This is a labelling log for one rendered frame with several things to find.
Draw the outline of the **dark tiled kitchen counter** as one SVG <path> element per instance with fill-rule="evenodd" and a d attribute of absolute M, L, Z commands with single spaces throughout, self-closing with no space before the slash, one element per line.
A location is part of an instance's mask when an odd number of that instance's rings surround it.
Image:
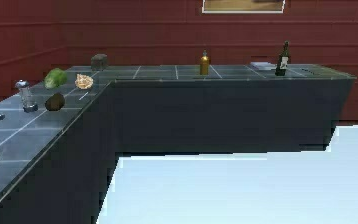
<path fill-rule="evenodd" d="M 0 102 L 0 224 L 96 224 L 120 158 L 322 151 L 354 83 L 293 64 L 111 66 L 59 111 Z"/>

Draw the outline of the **clear glass shaker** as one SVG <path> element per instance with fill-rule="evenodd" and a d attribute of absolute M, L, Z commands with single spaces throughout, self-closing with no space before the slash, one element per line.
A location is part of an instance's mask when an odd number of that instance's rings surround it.
<path fill-rule="evenodd" d="M 26 113 L 37 111 L 38 105 L 33 98 L 29 82 L 27 80 L 19 80 L 16 82 L 15 87 L 19 90 L 19 95 L 23 104 L 23 110 Z"/>

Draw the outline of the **golden yellow bottle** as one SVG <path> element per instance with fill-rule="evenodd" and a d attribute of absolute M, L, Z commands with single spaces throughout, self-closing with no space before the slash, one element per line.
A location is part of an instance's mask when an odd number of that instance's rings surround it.
<path fill-rule="evenodd" d="M 208 68 L 209 68 L 209 57 L 207 56 L 207 51 L 203 51 L 203 56 L 201 57 L 200 61 L 200 74 L 201 75 L 207 75 L 208 74 Z"/>

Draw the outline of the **dark grey toaster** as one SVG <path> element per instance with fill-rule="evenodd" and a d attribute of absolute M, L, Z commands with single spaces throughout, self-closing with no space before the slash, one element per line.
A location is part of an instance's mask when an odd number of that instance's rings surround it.
<path fill-rule="evenodd" d="M 93 71 L 103 71 L 108 67 L 106 54 L 96 54 L 91 58 L 91 69 Z"/>

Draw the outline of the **dark green wine bottle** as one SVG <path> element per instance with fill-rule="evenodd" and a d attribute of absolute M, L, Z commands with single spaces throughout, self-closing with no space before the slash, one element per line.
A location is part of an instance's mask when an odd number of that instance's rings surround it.
<path fill-rule="evenodd" d="M 276 76 L 284 76 L 285 75 L 289 59 L 290 59 L 289 42 L 285 41 L 284 45 L 283 45 L 283 50 L 279 54 L 277 67 L 275 70 Z"/>

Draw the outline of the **dark brown potato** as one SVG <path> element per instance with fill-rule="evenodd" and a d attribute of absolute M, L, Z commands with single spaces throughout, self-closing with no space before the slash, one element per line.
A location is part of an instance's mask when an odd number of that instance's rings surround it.
<path fill-rule="evenodd" d="M 59 111 L 65 105 L 65 98 L 61 93 L 55 93 L 45 102 L 48 111 Z"/>

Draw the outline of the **green lettuce head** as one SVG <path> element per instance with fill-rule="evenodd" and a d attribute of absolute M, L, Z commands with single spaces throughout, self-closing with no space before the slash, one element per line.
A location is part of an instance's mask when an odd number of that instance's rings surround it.
<path fill-rule="evenodd" d="M 67 73 L 59 68 L 54 68 L 44 78 L 44 86 L 46 89 L 58 88 L 67 82 Z"/>

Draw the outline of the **framed wall picture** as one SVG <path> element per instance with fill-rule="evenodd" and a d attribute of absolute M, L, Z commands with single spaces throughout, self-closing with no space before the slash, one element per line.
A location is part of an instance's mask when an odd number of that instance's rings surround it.
<path fill-rule="evenodd" d="M 203 0 L 203 14 L 282 14 L 286 0 Z"/>

